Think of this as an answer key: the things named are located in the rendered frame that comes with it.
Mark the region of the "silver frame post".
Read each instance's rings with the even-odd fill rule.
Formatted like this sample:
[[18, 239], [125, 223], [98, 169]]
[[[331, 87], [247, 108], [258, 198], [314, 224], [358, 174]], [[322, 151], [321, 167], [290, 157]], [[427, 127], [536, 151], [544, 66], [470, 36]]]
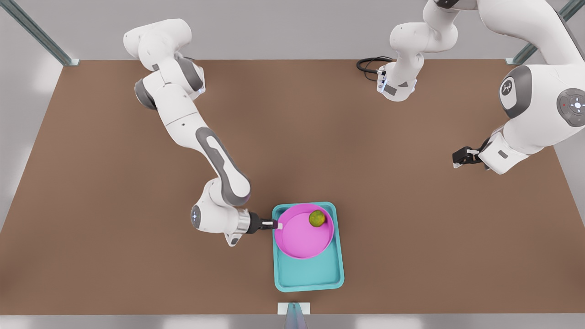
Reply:
[[546, 0], [509, 0], [507, 36], [533, 44], [549, 65], [585, 65], [571, 30]]
[[309, 302], [279, 302], [277, 314], [285, 316], [283, 329], [308, 329], [305, 316], [311, 314]]
[[16, 2], [0, 0], [2, 7], [25, 31], [46, 49], [62, 66], [74, 67], [79, 59], [71, 58]]

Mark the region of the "pink round plate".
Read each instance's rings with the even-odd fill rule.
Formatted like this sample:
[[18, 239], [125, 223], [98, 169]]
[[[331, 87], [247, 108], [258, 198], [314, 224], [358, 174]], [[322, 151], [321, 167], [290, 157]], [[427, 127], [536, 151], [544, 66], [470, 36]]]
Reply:
[[[327, 221], [321, 227], [313, 227], [308, 221], [309, 214], [321, 210]], [[281, 205], [275, 208], [274, 219], [283, 223], [283, 229], [273, 232], [276, 249], [297, 260], [308, 260], [320, 255], [334, 239], [334, 217], [329, 210], [317, 203]]]

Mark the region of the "teal rectangular tray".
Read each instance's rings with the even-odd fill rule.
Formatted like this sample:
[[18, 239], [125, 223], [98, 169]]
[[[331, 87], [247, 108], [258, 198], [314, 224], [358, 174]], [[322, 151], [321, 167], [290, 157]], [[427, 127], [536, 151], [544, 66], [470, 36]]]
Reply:
[[304, 292], [311, 290], [338, 289], [345, 281], [343, 257], [339, 238], [338, 214], [334, 204], [317, 203], [329, 210], [336, 224], [334, 239], [320, 255], [308, 260], [297, 260], [276, 249], [272, 233], [272, 258], [275, 286], [281, 292]]

